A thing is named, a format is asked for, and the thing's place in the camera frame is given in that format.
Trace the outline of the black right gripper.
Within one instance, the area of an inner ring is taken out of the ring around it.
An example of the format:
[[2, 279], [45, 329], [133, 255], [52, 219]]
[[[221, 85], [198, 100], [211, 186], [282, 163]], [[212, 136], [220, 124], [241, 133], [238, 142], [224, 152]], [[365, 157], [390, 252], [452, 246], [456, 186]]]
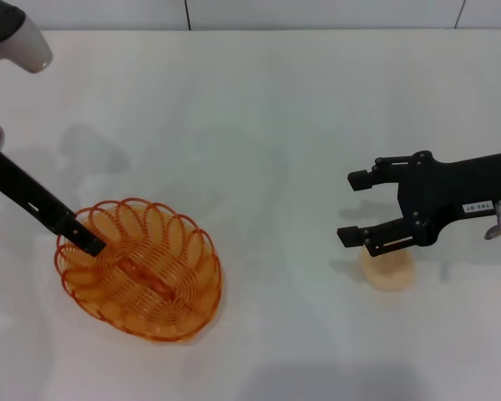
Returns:
[[[403, 218], [375, 226], [337, 229], [345, 248], [365, 247], [381, 256], [411, 246], [431, 246], [449, 224], [482, 216], [495, 216], [501, 201], [501, 154], [443, 163], [430, 152], [413, 156], [379, 157], [370, 170], [347, 175], [354, 191], [374, 185], [398, 183], [397, 199]], [[492, 201], [491, 211], [465, 213], [463, 205]]]

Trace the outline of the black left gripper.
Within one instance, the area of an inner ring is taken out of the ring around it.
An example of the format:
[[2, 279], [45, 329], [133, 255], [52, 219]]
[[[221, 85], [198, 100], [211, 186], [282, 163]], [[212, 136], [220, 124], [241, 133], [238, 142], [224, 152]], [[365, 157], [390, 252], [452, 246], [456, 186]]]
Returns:
[[76, 219], [72, 210], [3, 153], [0, 153], [0, 192], [52, 233], [64, 236], [90, 256], [97, 256], [106, 247], [102, 239]]

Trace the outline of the orange plastic wire basket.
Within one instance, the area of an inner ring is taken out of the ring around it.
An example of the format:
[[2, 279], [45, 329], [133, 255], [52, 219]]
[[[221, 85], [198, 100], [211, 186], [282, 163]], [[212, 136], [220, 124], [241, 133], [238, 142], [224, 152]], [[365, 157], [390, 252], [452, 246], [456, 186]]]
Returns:
[[105, 248], [90, 256], [59, 236], [53, 262], [87, 314], [161, 343], [189, 341], [214, 320], [223, 271], [210, 235], [191, 218], [140, 198], [101, 201], [78, 218]]

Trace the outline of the beige round bread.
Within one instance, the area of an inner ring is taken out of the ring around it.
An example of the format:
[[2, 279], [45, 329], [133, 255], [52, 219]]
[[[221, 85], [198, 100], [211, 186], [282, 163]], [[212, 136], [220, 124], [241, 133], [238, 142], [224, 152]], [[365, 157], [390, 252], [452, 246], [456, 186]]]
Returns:
[[366, 281], [380, 291], [400, 292], [414, 282], [415, 262], [406, 249], [371, 256], [363, 247], [358, 261]]

